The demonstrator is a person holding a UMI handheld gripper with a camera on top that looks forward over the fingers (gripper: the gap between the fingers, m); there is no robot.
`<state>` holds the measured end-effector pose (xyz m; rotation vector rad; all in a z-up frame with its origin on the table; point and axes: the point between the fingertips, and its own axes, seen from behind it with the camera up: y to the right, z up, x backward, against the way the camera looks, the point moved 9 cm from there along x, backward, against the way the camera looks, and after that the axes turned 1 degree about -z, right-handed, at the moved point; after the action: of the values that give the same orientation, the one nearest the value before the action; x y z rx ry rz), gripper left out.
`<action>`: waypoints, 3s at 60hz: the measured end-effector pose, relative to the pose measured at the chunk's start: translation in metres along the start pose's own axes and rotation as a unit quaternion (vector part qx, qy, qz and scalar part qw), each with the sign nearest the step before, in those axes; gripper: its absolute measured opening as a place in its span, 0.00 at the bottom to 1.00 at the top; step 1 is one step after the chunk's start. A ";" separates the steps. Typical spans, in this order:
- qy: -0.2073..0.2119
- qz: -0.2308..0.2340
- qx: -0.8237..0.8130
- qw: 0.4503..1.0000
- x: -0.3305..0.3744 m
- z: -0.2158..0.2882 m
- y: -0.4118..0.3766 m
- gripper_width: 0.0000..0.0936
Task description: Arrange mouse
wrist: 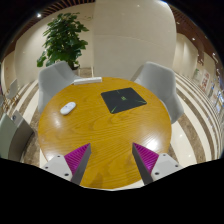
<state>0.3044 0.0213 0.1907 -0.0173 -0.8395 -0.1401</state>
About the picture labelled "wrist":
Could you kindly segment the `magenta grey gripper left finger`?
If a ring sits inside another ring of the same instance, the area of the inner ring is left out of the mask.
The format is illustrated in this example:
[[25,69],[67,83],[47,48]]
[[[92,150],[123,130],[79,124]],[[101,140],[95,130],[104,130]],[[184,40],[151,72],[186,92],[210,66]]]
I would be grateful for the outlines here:
[[65,156],[58,154],[42,166],[42,169],[76,185],[81,183],[88,160],[91,144],[83,145]]

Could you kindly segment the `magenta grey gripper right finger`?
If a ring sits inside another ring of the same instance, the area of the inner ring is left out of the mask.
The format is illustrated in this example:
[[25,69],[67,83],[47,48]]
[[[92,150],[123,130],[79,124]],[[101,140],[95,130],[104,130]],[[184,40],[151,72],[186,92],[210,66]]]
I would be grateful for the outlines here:
[[145,185],[182,169],[167,153],[157,154],[137,143],[132,145],[132,154]]

